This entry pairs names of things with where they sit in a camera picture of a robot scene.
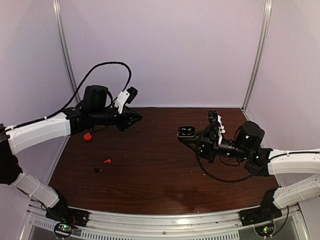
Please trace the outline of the black earbud charging case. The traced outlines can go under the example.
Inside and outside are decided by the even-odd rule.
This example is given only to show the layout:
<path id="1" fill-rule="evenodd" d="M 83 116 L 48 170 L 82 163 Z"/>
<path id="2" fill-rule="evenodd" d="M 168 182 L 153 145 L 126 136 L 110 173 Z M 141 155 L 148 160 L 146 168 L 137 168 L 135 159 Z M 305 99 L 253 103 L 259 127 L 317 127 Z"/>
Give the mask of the black earbud charging case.
<path id="1" fill-rule="evenodd" d="M 180 126 L 177 130 L 178 138 L 193 138 L 196 135 L 196 129 L 190 125 Z"/>

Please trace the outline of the black wireless earbud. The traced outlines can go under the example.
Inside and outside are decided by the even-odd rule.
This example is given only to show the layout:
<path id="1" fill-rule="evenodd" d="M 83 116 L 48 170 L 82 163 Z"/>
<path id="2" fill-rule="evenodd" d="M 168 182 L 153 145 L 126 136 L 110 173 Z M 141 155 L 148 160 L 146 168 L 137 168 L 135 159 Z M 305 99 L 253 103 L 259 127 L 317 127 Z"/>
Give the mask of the black wireless earbud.
<path id="1" fill-rule="evenodd" d="M 98 169 L 98 168 L 95 168 L 95 169 L 94 169 L 94 172 L 95 172 L 95 173 L 98 173 L 98 172 L 101 172 L 101 171 L 102 171 L 102 170 L 101 170 L 101 169 Z"/>

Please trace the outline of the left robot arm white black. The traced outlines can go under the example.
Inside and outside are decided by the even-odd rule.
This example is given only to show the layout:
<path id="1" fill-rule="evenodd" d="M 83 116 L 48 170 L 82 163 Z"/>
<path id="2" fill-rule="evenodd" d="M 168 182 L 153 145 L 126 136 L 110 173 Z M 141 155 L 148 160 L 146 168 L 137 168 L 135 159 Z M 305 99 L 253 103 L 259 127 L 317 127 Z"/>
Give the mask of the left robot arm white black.
<path id="1" fill-rule="evenodd" d="M 142 116 L 127 107 L 138 94 L 134 87 L 125 89 L 116 98 L 107 87 L 90 85 L 83 99 L 75 106 L 58 111 L 53 116 L 22 124 L 0 126 L 0 182 L 12 185 L 40 201 L 61 222 L 72 218 L 65 198 L 52 187 L 26 173 L 19 165 L 17 154 L 35 145 L 60 137 L 95 131 L 96 126 L 115 126 L 121 132 L 142 120 Z"/>

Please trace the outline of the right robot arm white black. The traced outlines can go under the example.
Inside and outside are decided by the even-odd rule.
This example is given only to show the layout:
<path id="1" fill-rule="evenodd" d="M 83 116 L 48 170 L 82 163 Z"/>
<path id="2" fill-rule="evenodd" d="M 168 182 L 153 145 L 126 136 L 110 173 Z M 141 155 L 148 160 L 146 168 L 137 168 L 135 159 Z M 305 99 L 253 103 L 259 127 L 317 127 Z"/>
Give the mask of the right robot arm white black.
<path id="1" fill-rule="evenodd" d="M 234 139 L 224 137 L 225 129 L 221 123 L 213 120 L 202 131 L 197 132 L 192 126 L 178 128 L 177 138 L 180 143 L 190 148 L 197 158 L 213 163 L 216 157 L 235 159 L 244 163 L 249 175 L 238 179 L 218 178 L 208 171 L 204 173 L 223 183 L 238 183 L 254 176 L 268 177 L 281 174 L 310 174 L 310 177 L 289 186 L 280 185 L 269 190 L 256 210 L 259 220 L 268 220 L 277 209 L 319 196 L 320 194 L 320 150 L 278 150 L 260 146 L 265 132 L 256 123 L 246 121 L 237 130 Z"/>

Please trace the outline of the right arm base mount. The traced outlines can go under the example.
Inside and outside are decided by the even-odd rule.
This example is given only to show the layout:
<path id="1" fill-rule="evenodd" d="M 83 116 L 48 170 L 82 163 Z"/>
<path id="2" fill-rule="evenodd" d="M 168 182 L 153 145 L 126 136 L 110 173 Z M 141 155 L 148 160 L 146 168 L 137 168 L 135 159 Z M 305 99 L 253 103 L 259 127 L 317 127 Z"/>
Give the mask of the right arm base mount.
<path id="1" fill-rule="evenodd" d="M 274 218 L 280 218 L 281 216 L 282 211 L 280 209 L 261 206 L 239 212 L 239 218 L 243 227 L 272 221 Z"/>

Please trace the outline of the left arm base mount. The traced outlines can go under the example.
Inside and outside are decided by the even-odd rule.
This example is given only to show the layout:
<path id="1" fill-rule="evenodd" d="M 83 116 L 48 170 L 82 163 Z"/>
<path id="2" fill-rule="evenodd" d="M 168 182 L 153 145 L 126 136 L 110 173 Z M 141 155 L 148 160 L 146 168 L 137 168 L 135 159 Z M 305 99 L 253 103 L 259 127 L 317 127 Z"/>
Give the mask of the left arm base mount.
<path id="1" fill-rule="evenodd" d="M 49 210 L 46 212 L 45 217 L 76 227 L 86 227 L 89 219 L 89 212 L 86 210 L 69 207 L 67 209 L 67 213 L 64 216 L 54 213 L 53 210 Z"/>

